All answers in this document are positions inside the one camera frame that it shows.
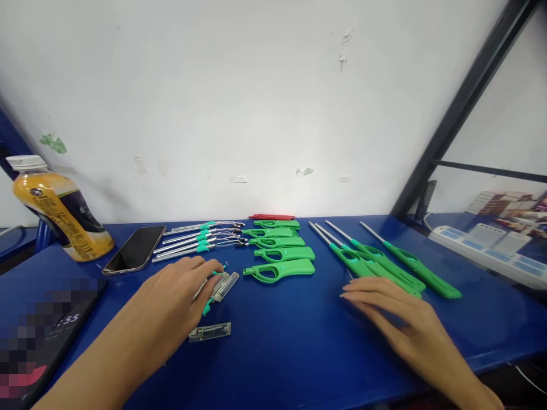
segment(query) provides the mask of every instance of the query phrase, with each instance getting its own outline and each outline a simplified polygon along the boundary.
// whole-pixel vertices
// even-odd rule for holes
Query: red lighter part
[[[293,215],[269,215],[269,214],[254,214],[249,216],[249,219],[266,219],[266,220],[291,220],[296,218]]]

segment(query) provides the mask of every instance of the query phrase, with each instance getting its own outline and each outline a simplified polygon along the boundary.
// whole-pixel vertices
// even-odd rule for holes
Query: plastic bottle
[[[15,196],[48,224],[76,262],[91,261],[112,250],[112,237],[91,215],[73,181],[49,171],[39,155],[6,160],[20,173],[13,185]]]

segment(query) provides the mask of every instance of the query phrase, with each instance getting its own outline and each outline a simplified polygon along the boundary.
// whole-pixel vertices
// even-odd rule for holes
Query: right hand
[[[393,350],[426,382],[461,409],[503,409],[500,399],[473,374],[435,311],[387,278],[363,277],[343,287],[349,300],[383,333]],[[393,326],[376,308],[403,319]]]

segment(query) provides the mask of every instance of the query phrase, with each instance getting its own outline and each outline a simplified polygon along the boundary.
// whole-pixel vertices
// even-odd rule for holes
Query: green plastic lighter handle
[[[349,249],[347,245],[342,245],[343,249]],[[374,273],[378,277],[384,277],[391,280],[393,283],[396,283],[401,289],[403,289],[406,293],[411,294],[412,296],[421,299],[422,294],[419,293],[416,289],[414,289],[412,286],[404,283],[403,281],[399,280],[395,275],[392,275],[387,269],[385,269],[382,265],[380,265],[376,260],[366,253],[363,252],[355,252],[359,256],[361,256],[366,263],[367,268],[370,269],[372,273]]]
[[[342,262],[351,270],[357,277],[374,277],[376,276],[367,266],[365,259],[359,255],[359,252],[351,249],[340,249],[333,243],[329,244],[329,248],[340,258]]]
[[[300,224],[298,221],[295,220],[289,220],[289,221],[281,221],[281,220],[256,220],[255,221],[256,226],[261,226],[263,228],[291,228],[291,229],[300,229]]]
[[[264,276],[261,272],[272,272],[273,278]],[[255,279],[268,284],[275,283],[285,276],[312,274],[314,272],[315,268],[309,259],[297,259],[287,262],[252,266],[243,270],[244,275],[250,274]]]
[[[249,241],[262,249],[293,248],[306,246],[306,242],[300,236],[290,238],[255,238]]]
[[[278,259],[271,258],[270,255],[279,257]],[[261,256],[268,262],[285,262],[294,259],[309,259],[315,260],[315,253],[312,248],[281,248],[281,249],[258,249],[255,251],[255,256]]]
[[[388,241],[385,241],[383,245],[391,251],[392,254],[397,256],[401,262],[407,265],[414,273],[416,273],[420,279],[422,279],[428,286],[432,287],[437,293],[447,299],[459,299],[462,294],[455,287],[449,285],[438,277],[435,273],[427,269],[420,259],[412,255],[403,249],[393,246]]]
[[[298,236],[294,229],[289,228],[274,228],[274,229],[244,229],[241,231],[244,235],[252,237],[292,237]]]
[[[379,251],[376,248],[363,245],[355,239],[352,239],[352,245],[355,246],[360,252],[374,259],[389,273],[391,273],[393,276],[395,276],[397,279],[407,284],[411,288],[417,290],[418,292],[426,290],[426,284],[424,282],[416,279],[414,276],[395,265],[383,252]]]

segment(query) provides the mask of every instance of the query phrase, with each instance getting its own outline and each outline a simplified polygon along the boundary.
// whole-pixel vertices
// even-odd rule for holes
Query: white wall
[[[547,175],[547,6],[530,19],[444,156]],[[462,212],[480,191],[541,194],[547,184],[438,167],[433,212]]]
[[[3,0],[0,96],[105,223],[385,214],[504,4]]]

